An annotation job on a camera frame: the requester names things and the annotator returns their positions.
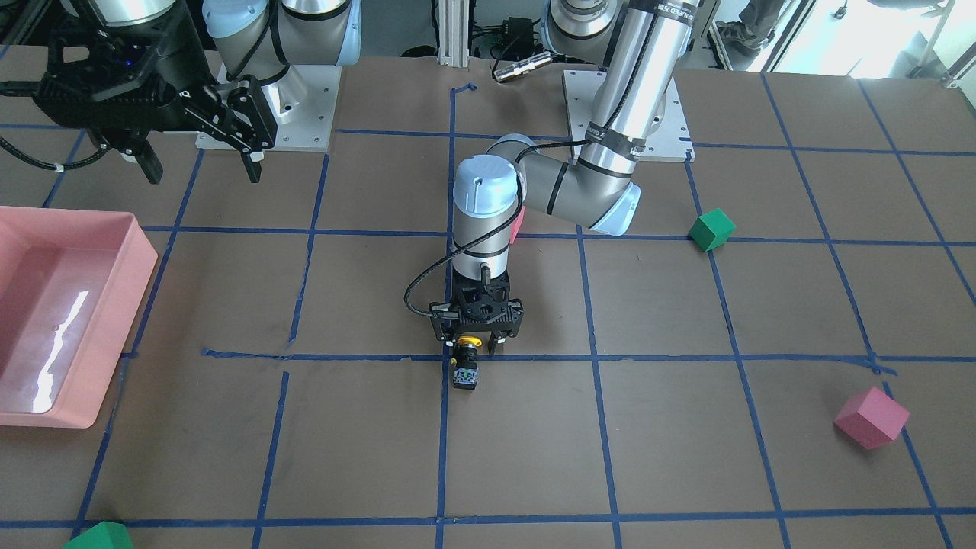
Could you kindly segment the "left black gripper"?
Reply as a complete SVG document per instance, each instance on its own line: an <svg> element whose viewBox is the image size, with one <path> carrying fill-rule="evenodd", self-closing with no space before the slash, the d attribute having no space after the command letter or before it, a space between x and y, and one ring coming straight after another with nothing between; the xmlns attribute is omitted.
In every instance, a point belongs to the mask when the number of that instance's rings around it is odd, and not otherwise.
<svg viewBox="0 0 976 549"><path fill-rule="evenodd" d="M488 282L451 272L450 301L430 303L429 312L435 339L444 342L450 359L457 357L461 336L481 332L491 334L488 355L494 357L509 337L517 336L524 316L522 300L510 296L508 272Z"/></svg>

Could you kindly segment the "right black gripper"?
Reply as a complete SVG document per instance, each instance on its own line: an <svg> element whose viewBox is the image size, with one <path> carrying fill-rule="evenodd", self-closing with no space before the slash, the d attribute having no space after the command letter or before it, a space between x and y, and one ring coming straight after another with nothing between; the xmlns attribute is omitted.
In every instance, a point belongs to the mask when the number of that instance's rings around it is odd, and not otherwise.
<svg viewBox="0 0 976 549"><path fill-rule="evenodd" d="M126 140L126 159L151 185L164 168L147 135L133 133L205 132L240 153L252 184L278 135L257 77L216 84L186 8L64 9L34 101L63 127L101 132L114 147Z"/></svg>

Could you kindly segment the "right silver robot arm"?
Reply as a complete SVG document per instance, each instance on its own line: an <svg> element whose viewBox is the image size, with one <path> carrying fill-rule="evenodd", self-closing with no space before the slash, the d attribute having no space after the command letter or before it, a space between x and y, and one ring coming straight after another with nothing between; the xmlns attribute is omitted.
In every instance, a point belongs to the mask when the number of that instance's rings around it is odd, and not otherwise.
<svg viewBox="0 0 976 549"><path fill-rule="evenodd" d="M205 1L200 13L222 58L210 70L185 1L64 1L38 82L5 83L63 127L86 131L93 159L117 150L151 184L162 163L152 132L206 134L241 155L258 183L265 150L319 120L320 96L300 66L356 63L357 1Z"/></svg>

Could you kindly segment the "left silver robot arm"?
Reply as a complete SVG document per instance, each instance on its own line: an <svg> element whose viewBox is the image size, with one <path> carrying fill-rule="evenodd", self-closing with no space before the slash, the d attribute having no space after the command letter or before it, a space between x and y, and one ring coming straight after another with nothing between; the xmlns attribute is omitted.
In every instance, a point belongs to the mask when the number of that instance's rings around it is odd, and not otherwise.
<svg viewBox="0 0 976 549"><path fill-rule="evenodd" d="M451 298L425 312L456 364L519 333L522 302L510 295L508 254L525 209L620 236L637 211L639 154L663 116L674 66L690 41L697 1L551 1L541 37L558 53L606 67L572 162L509 134L461 161L454 177Z"/></svg>

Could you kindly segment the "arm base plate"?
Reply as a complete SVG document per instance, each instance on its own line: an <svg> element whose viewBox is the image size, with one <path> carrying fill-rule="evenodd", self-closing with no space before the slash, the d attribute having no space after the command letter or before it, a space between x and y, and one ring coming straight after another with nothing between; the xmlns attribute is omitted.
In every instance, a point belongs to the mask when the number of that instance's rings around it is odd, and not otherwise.
<svg viewBox="0 0 976 549"><path fill-rule="evenodd" d="M258 63L258 76L278 125L271 145L282 152L327 152L339 91L341 66L290 66Z"/></svg>
<svg viewBox="0 0 976 549"><path fill-rule="evenodd" d="M607 76L606 72L590 70L565 70L563 90L567 108L567 122L572 140L581 140L590 121L590 111L597 91ZM688 131L679 87L672 80L666 88L663 111L652 133L646 138L646 149L639 154L640 161L692 162L696 159L693 142Z"/></svg>

